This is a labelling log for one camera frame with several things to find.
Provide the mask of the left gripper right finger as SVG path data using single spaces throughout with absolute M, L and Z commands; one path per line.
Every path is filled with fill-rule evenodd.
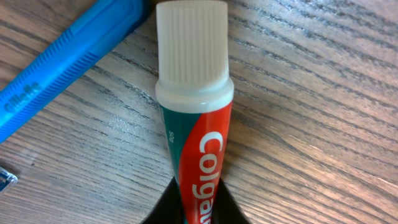
M 211 221 L 213 224 L 250 224 L 222 179 L 218 184 Z

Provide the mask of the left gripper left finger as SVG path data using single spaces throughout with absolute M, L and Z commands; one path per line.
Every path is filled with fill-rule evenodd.
M 142 224 L 184 224 L 183 205 L 177 182 L 172 177 L 161 198 Z

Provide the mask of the red green toothpaste tube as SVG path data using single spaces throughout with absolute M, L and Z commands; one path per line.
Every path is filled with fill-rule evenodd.
M 159 102 L 184 223 L 210 223 L 221 176 L 234 84 L 228 6 L 165 1 L 156 7 Z

